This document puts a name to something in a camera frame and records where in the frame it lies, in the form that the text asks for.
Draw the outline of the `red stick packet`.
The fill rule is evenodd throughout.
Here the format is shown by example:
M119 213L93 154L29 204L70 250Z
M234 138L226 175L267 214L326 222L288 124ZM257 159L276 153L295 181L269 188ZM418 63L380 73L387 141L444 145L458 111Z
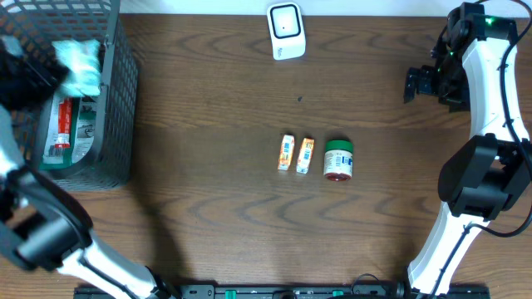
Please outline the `red stick packet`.
M70 135L72 107L72 98L65 98L59 102L57 137L54 143L55 149L68 149L71 147Z

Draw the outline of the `mint green wipes pack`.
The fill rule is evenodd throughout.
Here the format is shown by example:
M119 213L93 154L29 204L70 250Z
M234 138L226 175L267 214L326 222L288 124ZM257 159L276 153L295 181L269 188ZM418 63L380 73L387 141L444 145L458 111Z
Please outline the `mint green wipes pack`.
M98 58L100 43L97 40L54 41L57 61L68 69L60 91L64 96L99 96L101 93L101 66Z

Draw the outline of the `white green package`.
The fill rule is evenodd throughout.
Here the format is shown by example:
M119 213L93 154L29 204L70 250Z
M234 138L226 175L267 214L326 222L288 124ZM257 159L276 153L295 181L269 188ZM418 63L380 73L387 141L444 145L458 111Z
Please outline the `white green package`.
M65 169L79 162L92 147L96 127L96 102L91 97L72 98L70 148L55 149L58 128L58 106L65 98L55 94L52 100L47 137L40 169Z

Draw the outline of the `green lidded white canister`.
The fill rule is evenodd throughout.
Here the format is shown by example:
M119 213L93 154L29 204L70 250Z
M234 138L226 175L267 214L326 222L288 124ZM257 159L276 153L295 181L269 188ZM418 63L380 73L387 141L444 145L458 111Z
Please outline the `green lidded white canister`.
M347 140L330 140L325 145L323 175L332 181L352 178L353 144Z

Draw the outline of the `orange snack packet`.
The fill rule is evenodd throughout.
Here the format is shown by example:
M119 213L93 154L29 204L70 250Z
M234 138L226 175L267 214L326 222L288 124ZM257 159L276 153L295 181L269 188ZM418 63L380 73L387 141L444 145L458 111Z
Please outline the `orange snack packet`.
M301 144L298 161L296 165L296 172L300 174L306 174L309 170L311 160L313 157L315 140L310 138L304 138Z

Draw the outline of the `orange tissue packet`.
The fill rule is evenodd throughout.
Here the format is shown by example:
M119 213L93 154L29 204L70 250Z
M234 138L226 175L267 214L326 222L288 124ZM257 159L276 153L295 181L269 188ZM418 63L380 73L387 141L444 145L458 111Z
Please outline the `orange tissue packet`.
M278 157L278 170L288 170L292 159L295 139L293 135L284 135Z

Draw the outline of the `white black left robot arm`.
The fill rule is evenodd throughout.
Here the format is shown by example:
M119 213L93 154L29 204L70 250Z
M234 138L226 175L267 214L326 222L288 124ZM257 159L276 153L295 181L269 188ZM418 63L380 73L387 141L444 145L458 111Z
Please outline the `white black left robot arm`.
M102 241L86 210L23 158L12 112L41 106L68 72L25 60L18 39L1 37L1 254L23 270L78 277L114 298L179 298L159 275Z

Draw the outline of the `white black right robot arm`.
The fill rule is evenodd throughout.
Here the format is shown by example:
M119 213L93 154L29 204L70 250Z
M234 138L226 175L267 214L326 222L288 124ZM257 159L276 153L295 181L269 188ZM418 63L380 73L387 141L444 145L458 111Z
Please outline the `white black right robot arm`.
M403 98L435 96L470 113L468 141L443 165L436 222L406 270L397 298L488 297L451 279L469 246L490 222L511 209L531 182L531 139L520 115L515 83L517 46L525 32L513 19L464 2L447 18L431 55L434 66L411 68Z

